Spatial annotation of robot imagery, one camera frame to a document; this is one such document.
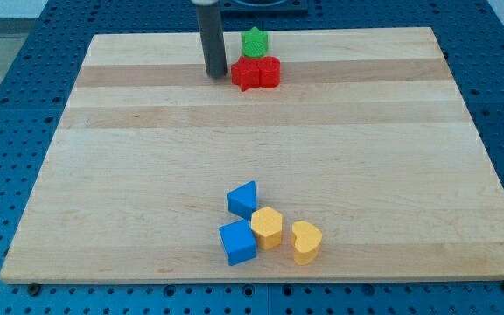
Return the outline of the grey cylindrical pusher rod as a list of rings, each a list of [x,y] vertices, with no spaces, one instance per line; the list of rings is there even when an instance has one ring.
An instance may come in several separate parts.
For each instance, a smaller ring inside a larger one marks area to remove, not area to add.
[[[227,74],[226,50],[219,0],[195,0],[199,34],[207,75],[215,80]]]

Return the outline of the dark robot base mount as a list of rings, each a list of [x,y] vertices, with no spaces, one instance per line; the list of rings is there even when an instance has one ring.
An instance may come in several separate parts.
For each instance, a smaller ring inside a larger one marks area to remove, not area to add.
[[[308,0],[220,0],[222,12],[306,12]]]

